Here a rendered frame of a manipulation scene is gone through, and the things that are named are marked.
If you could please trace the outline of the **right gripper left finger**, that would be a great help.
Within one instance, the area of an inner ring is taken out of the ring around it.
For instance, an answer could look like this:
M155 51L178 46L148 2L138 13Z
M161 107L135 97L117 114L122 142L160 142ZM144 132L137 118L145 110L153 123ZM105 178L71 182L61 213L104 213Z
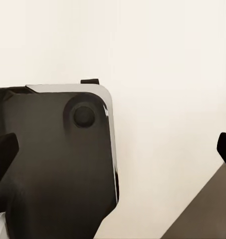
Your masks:
M11 163L19 152L19 144L16 133L0 136L0 181L8 171Z

